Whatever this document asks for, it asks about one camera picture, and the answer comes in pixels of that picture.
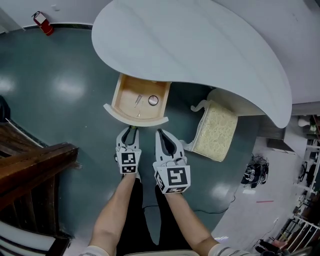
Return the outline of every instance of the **red fire extinguisher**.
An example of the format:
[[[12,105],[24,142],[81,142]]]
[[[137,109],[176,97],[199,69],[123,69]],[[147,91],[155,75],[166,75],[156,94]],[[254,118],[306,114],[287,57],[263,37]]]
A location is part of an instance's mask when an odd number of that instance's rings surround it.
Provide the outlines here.
[[[43,15],[41,11],[37,11],[34,15],[32,15],[34,22],[42,29],[42,31],[50,36],[54,32],[54,27],[51,26],[50,22]]]

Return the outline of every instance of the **person's left arm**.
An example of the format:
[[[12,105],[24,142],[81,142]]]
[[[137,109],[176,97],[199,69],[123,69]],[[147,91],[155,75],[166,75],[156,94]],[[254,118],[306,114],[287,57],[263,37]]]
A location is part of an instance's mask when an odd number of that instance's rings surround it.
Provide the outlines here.
[[[93,228],[90,246],[97,246],[113,256],[124,228],[136,174],[126,174],[113,196],[102,209]]]

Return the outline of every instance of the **human arm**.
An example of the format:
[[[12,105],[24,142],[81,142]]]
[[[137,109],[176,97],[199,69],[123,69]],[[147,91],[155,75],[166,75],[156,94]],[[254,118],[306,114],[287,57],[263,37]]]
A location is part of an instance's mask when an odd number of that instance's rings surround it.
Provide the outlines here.
[[[124,228],[136,174],[126,174],[113,196],[102,209],[93,228],[90,246],[104,249],[109,256],[115,254],[117,244]]]
[[[210,249],[218,242],[195,215],[182,194],[168,193],[165,197],[187,243],[200,256],[208,256]]]

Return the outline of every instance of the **person's right arm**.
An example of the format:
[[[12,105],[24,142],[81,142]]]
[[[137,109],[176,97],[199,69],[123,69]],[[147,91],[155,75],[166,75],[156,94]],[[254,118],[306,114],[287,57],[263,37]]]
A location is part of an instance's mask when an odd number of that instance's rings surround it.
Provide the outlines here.
[[[165,194],[165,197],[187,243],[200,256],[208,256],[211,248],[218,242],[195,215],[182,194],[170,193]]]

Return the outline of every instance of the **open drawer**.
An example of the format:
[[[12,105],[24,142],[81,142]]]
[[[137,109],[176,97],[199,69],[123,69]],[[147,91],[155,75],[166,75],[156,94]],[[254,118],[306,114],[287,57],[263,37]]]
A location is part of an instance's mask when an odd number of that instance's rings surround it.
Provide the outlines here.
[[[163,124],[168,121],[164,113],[170,84],[120,74],[112,104],[105,104],[104,108],[114,118],[128,125],[148,127]],[[152,100],[152,104],[149,102],[151,96],[157,99]]]

